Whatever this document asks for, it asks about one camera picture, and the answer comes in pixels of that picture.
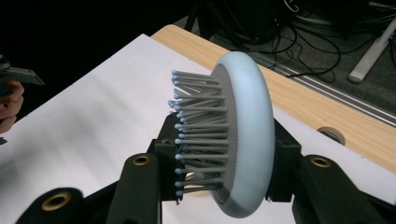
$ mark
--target hand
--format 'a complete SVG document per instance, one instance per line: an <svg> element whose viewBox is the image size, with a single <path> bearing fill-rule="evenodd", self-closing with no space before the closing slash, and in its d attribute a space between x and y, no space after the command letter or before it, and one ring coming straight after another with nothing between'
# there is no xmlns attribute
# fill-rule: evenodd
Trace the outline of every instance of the hand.
<svg viewBox="0 0 396 224"><path fill-rule="evenodd" d="M10 80L7 84L12 89L12 94L0 96L0 133L6 133L11 129L23 103L24 88L22 84L17 80Z"/></svg>

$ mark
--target brass insert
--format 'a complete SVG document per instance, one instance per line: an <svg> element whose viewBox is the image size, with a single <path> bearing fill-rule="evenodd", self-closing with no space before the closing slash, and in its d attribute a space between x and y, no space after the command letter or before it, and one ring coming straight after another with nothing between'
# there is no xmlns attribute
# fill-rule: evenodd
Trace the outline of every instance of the brass insert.
<svg viewBox="0 0 396 224"><path fill-rule="evenodd" d="M146 165L147 163L149 163L149 157L147 156L140 156L138 158L135 158L132 163L134 165Z"/></svg>
<svg viewBox="0 0 396 224"><path fill-rule="evenodd" d="M70 202L72 195L68 191L60 192L48 198L41 204L44 211L50 212L62 208Z"/></svg>
<svg viewBox="0 0 396 224"><path fill-rule="evenodd" d="M314 163L316 166L323 167L323 168L328 168L332 165L328 160L321 158L321 157L311 158L311 162Z"/></svg>

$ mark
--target wooden table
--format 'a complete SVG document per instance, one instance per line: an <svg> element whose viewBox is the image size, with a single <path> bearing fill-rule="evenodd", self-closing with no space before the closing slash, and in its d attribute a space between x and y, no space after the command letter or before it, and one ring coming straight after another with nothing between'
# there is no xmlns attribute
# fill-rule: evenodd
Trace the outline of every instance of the wooden table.
<svg viewBox="0 0 396 224"><path fill-rule="evenodd" d="M152 38L208 69L228 52L175 25L163 27ZM275 107L316 130L338 130L346 139L346 147L396 174L396 129L274 71L260 69Z"/></svg>

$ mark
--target wooden tabletop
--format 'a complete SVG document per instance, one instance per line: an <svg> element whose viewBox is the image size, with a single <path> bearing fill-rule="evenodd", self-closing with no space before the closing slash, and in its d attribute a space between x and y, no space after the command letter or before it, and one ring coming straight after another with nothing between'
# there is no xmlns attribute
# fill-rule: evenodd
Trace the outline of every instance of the wooden tabletop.
<svg viewBox="0 0 396 224"><path fill-rule="evenodd" d="M229 52L175 25L163 27L151 38L210 70L220 56ZM273 106L316 130L321 127L338 130L346 139L346 147L396 174L395 128L259 67L270 90Z"/></svg>

